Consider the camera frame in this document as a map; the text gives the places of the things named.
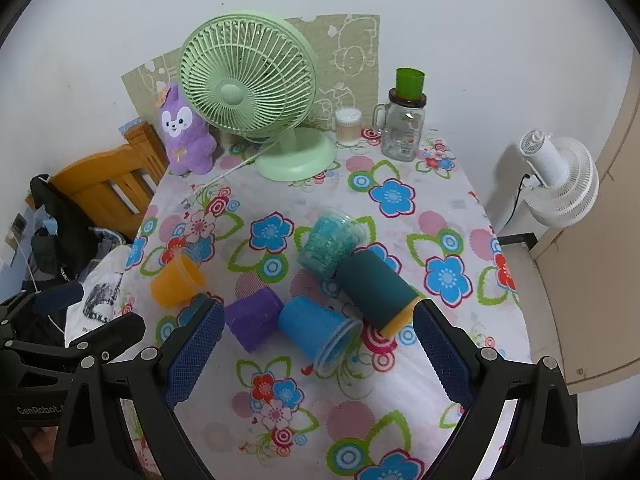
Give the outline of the orange plastic cup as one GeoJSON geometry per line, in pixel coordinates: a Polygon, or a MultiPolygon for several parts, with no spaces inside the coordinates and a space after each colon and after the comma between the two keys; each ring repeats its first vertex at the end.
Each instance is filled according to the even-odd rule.
{"type": "Polygon", "coordinates": [[[200,266],[180,250],[163,267],[151,283],[153,299],[163,308],[170,309],[207,292],[206,279],[200,266]]]}

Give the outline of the purple plastic cup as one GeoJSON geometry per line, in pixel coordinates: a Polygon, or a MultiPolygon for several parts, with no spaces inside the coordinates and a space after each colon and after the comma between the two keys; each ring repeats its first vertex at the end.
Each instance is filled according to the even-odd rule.
{"type": "Polygon", "coordinates": [[[224,308],[224,320],[242,348],[255,351],[277,329],[283,304],[268,286],[224,308]]]}

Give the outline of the dark teal yellow cup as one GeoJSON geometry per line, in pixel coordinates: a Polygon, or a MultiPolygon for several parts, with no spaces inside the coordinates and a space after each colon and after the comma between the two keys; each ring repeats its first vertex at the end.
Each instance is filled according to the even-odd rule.
{"type": "Polygon", "coordinates": [[[422,300],[382,258],[367,249],[349,256],[335,279],[363,317],[387,339],[412,322],[413,310],[422,300]]]}

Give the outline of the blue plastic cup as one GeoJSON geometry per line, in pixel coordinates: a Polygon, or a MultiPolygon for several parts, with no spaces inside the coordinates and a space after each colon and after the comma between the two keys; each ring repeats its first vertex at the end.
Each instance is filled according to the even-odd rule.
{"type": "Polygon", "coordinates": [[[328,376],[344,361],[349,346],[361,333],[363,322],[297,296],[284,305],[278,326],[311,359],[314,370],[328,376]]]}

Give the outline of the teal glitter cup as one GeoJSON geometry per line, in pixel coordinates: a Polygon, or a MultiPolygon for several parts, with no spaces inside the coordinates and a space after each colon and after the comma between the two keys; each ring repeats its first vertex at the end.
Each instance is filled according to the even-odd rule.
{"type": "Polygon", "coordinates": [[[354,218],[339,209],[325,209],[311,228],[298,262],[320,280],[327,281],[365,241],[366,231],[354,218]]]}

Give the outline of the green cup on jar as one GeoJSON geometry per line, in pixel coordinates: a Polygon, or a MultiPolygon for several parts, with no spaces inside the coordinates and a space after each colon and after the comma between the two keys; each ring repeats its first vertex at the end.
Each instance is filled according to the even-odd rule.
{"type": "Polygon", "coordinates": [[[425,74],[422,70],[398,67],[396,70],[396,94],[404,100],[416,101],[422,98],[425,74]]]}

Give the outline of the white printed cloth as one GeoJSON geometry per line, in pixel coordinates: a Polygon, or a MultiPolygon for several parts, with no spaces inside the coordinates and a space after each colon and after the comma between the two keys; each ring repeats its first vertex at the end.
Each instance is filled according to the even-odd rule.
{"type": "Polygon", "coordinates": [[[111,250],[82,282],[81,300],[66,310],[64,346],[110,322],[116,316],[116,304],[131,247],[120,245],[111,250]]]}

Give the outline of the black bag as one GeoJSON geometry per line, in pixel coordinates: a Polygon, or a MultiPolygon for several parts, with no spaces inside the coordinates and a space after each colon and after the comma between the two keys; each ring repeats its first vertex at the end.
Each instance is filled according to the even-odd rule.
{"type": "Polygon", "coordinates": [[[111,250],[130,244],[121,232],[97,226],[47,174],[33,177],[29,186],[36,211],[44,212],[32,234],[32,255],[37,268],[53,275],[55,283],[85,281],[111,250]]]}

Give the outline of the floral tablecloth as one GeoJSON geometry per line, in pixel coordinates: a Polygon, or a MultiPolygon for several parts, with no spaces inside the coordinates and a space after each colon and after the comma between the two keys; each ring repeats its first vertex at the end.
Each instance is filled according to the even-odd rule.
{"type": "MultiPolygon", "coordinates": [[[[151,285],[182,250],[209,293],[232,304],[263,288],[354,318],[339,284],[304,269],[299,252],[318,215],[340,210],[372,252],[419,296],[438,305],[477,347],[530,357],[514,279],[495,232],[448,143],[425,133],[412,162],[396,162],[381,137],[361,133],[334,162],[299,181],[258,174],[254,148],[224,148],[204,177],[166,174],[132,244],[116,296],[118,314],[145,322],[159,346],[195,311],[158,304],[151,285]]],[[[411,325],[390,338],[363,323],[336,366],[314,361],[283,334],[247,351],[224,333],[176,415],[218,479],[416,479],[462,415],[411,325]]]]}

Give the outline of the orange wooden chair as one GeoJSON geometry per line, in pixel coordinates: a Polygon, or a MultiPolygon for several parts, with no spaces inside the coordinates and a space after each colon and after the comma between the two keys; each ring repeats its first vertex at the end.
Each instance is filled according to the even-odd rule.
{"type": "Polygon", "coordinates": [[[125,143],[74,162],[52,177],[48,186],[58,190],[60,200],[25,198],[33,210],[46,205],[64,234],[87,238],[94,228],[113,230],[133,240],[145,211],[168,167],[165,148],[153,127],[139,122],[125,132],[125,143]]]}

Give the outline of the purple plush toy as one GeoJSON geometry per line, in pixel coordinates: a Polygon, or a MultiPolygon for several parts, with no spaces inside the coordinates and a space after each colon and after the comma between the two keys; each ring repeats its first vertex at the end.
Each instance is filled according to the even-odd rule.
{"type": "Polygon", "coordinates": [[[178,84],[160,92],[156,105],[168,171],[177,176],[207,174],[213,169],[217,148],[209,124],[192,110],[178,84]]]}

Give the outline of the glass mason jar mug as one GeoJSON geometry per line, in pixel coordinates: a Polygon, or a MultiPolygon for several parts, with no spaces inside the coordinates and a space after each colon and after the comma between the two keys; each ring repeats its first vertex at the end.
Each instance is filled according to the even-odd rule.
{"type": "Polygon", "coordinates": [[[411,162],[420,148],[424,124],[426,95],[409,100],[395,88],[388,92],[388,102],[378,104],[372,112],[372,128],[381,135],[381,151],[400,162],[411,162]]]}

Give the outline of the cotton swab container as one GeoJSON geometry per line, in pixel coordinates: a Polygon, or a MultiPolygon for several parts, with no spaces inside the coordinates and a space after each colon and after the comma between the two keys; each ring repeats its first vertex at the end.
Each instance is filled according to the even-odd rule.
{"type": "Polygon", "coordinates": [[[356,145],[360,139],[362,113],[357,107],[340,107],[334,112],[335,137],[338,144],[356,145]]]}

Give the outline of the green desk fan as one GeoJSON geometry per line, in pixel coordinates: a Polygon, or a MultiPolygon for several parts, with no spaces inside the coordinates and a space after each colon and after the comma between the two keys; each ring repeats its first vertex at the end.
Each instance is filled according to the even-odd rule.
{"type": "Polygon", "coordinates": [[[287,21],[248,11],[218,15],[183,43],[178,74],[201,118],[259,146],[263,177],[306,180],[333,164],[335,141],[303,125],[317,96],[318,58],[287,21]]]}

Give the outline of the green cartoon wall mat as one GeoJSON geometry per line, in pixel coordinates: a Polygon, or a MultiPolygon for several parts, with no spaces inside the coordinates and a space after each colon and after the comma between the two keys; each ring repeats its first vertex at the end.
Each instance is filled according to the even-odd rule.
{"type": "MultiPolygon", "coordinates": [[[[306,125],[329,131],[334,112],[357,107],[368,114],[378,102],[378,29],[373,14],[326,14],[288,18],[318,58],[319,88],[306,125]]],[[[138,116],[158,125],[158,94],[179,81],[179,48],[151,58],[122,75],[138,116]]]]}

